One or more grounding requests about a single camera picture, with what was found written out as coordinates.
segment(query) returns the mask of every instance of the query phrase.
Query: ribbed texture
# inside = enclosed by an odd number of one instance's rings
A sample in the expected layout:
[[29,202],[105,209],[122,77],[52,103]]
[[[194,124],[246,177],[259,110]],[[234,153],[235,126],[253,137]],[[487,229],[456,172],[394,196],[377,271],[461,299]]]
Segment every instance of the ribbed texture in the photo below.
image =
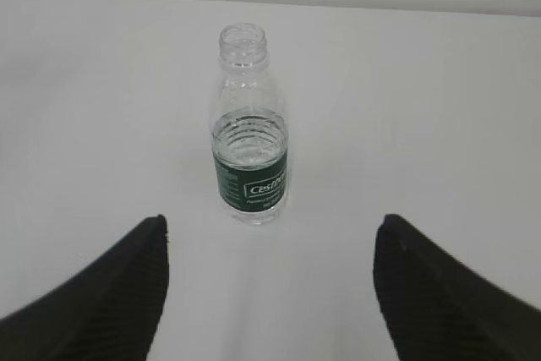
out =
[[401,361],[513,361],[384,227],[376,241],[374,285]]
[[144,361],[168,281],[167,224],[158,216],[60,288],[0,321],[0,361]]

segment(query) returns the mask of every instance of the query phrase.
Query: bottle neck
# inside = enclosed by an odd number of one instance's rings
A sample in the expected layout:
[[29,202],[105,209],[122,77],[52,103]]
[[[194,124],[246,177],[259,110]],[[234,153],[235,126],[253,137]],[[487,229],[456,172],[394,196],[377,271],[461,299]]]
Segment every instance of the bottle neck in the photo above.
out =
[[236,23],[220,34],[220,64],[229,74],[261,72],[269,65],[265,32],[258,25]]

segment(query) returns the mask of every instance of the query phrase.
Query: plastic water bottle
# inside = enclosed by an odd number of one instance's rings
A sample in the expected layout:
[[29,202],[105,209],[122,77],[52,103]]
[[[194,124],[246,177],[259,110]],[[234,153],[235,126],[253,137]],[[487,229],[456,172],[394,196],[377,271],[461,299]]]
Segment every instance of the plastic water bottle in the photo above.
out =
[[265,32],[237,23],[220,34],[221,78],[210,105],[220,196],[237,219],[263,224],[287,196],[285,102],[269,72]]

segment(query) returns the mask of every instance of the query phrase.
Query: white table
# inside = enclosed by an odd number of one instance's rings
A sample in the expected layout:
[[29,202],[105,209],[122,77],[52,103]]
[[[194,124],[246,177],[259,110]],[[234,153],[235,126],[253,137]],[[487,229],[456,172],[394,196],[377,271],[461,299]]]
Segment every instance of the white table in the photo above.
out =
[[[146,216],[170,227],[152,361],[395,359],[371,277],[387,212],[541,306],[541,19],[191,0],[0,0],[0,314]],[[217,36],[266,28],[292,179],[219,209]]]

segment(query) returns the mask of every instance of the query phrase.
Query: bottle opening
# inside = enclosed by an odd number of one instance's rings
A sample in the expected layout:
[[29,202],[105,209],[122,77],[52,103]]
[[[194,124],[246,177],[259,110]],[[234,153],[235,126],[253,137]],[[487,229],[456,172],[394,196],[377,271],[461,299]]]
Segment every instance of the bottle opening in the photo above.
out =
[[267,58],[265,31],[252,23],[229,25],[220,34],[220,59],[235,68],[249,68]]

